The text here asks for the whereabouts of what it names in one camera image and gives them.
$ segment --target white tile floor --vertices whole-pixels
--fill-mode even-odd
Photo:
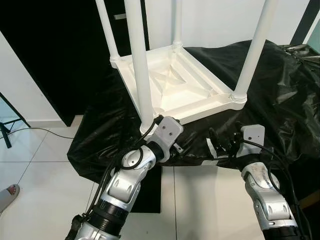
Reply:
[[[71,127],[51,130],[73,137],[80,122],[77,117]],[[10,139],[10,149],[0,139],[0,190],[19,183],[21,192],[0,215],[0,240],[64,240],[96,184],[68,162],[70,139],[34,129]],[[161,213],[131,213],[121,240],[264,239],[237,170],[164,167],[161,191]]]

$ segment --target black tarp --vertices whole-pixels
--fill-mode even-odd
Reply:
[[[191,55],[234,89],[251,41],[219,48],[187,47]],[[163,166],[196,166],[213,160],[206,138],[208,129],[228,136],[235,122],[265,126],[265,146],[276,147],[287,159],[301,164],[320,159],[320,65],[319,56],[307,45],[278,46],[266,41],[242,110],[226,110],[184,125],[182,139],[196,132],[184,157]],[[105,166],[119,150],[139,138],[140,119],[118,72],[106,77],[107,88],[98,92],[87,108],[68,151],[79,173],[98,182]],[[103,157],[97,152],[104,150]],[[232,167],[227,161],[219,166]]]

